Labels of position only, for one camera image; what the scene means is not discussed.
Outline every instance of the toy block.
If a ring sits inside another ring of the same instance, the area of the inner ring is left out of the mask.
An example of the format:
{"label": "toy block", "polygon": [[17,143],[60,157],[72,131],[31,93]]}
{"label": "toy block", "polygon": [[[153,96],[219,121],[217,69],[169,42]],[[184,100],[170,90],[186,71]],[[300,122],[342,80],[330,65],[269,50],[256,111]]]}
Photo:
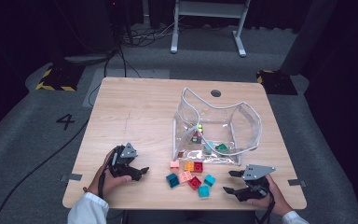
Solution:
{"label": "toy block", "polygon": [[200,131],[200,133],[203,133],[203,128],[202,128],[202,124],[199,124],[199,131]]}
{"label": "toy block", "polygon": [[177,168],[179,169],[180,164],[179,161],[171,161],[171,169]]}
{"label": "toy block", "polygon": [[215,181],[216,181],[216,178],[214,178],[213,176],[211,176],[211,175],[205,176],[204,183],[209,185],[209,187],[211,187]]}
{"label": "toy block", "polygon": [[170,174],[166,176],[168,183],[170,184],[171,189],[179,185],[179,179],[176,174]]}
{"label": "toy block", "polygon": [[226,147],[225,144],[220,144],[219,146],[215,147],[217,150],[221,151],[221,152],[227,152],[228,148]]}
{"label": "toy block", "polygon": [[196,176],[190,179],[187,183],[193,190],[196,190],[201,185],[201,182]]}
{"label": "toy block", "polygon": [[194,135],[193,135],[193,137],[191,138],[191,141],[192,141],[193,143],[201,144],[201,142],[202,142],[201,133],[195,132]]}
{"label": "toy block", "polygon": [[185,161],[185,171],[193,172],[194,171],[194,162]]}
{"label": "toy block", "polygon": [[207,145],[204,145],[204,150],[205,150],[205,152],[208,154],[208,155],[211,155],[211,153],[212,153],[212,148],[213,148],[213,142],[212,141],[210,141],[209,143],[208,143],[208,145],[209,146],[207,146]]}
{"label": "toy block", "polygon": [[191,173],[189,171],[184,171],[182,173],[180,173],[178,175],[179,177],[179,183],[184,183],[186,181],[189,181],[191,178],[193,178],[193,176],[191,175]]}
{"label": "toy block", "polygon": [[203,171],[203,165],[201,161],[195,161],[194,162],[194,173],[202,173]]}
{"label": "toy block", "polygon": [[201,185],[199,187],[199,196],[201,198],[209,197],[209,188],[206,185]]}

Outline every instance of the red block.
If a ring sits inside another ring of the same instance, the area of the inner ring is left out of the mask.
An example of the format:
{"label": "red block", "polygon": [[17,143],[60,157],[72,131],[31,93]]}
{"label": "red block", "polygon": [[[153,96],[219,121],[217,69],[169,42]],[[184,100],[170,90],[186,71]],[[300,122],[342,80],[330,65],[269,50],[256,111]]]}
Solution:
{"label": "red block", "polygon": [[199,181],[199,179],[196,176],[194,176],[191,180],[188,181],[188,185],[193,190],[196,190],[201,185],[201,181]]}
{"label": "red block", "polygon": [[195,161],[194,162],[194,173],[202,173],[203,171],[203,165],[202,162],[200,161]]}

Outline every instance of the teal block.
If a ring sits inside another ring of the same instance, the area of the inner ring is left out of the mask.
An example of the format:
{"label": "teal block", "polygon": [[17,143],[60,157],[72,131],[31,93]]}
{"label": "teal block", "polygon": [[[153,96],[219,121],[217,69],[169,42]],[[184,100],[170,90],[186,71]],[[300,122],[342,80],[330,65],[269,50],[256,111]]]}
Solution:
{"label": "teal block", "polygon": [[209,197],[209,188],[206,185],[199,186],[199,196],[201,198]]}
{"label": "teal block", "polygon": [[215,181],[216,181],[216,178],[214,178],[213,176],[211,176],[211,175],[205,176],[204,183],[209,185],[209,187],[211,187]]}
{"label": "teal block", "polygon": [[167,175],[166,178],[171,188],[174,188],[179,185],[179,179],[176,174]]}

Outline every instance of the white sleeve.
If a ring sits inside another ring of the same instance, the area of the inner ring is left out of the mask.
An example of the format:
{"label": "white sleeve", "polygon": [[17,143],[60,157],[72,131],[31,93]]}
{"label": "white sleeve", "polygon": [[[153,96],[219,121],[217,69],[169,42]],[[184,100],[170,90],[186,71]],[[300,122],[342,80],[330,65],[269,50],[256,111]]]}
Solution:
{"label": "white sleeve", "polygon": [[109,204],[100,197],[85,193],[68,214],[69,223],[106,223]]}
{"label": "white sleeve", "polygon": [[297,212],[291,211],[282,217],[283,224],[309,224],[304,218],[300,217]]}

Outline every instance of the pink block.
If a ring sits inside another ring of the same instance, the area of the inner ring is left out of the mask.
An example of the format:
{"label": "pink block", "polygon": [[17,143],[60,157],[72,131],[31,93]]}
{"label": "pink block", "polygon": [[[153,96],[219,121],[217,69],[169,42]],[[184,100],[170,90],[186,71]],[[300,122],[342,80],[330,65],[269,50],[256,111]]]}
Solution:
{"label": "pink block", "polygon": [[171,168],[179,168],[179,161],[171,161]]}
{"label": "pink block", "polygon": [[193,178],[193,176],[191,175],[191,173],[189,171],[184,171],[184,172],[180,173],[178,175],[178,177],[179,177],[179,183],[181,183],[181,184],[186,181],[189,181],[190,179]]}

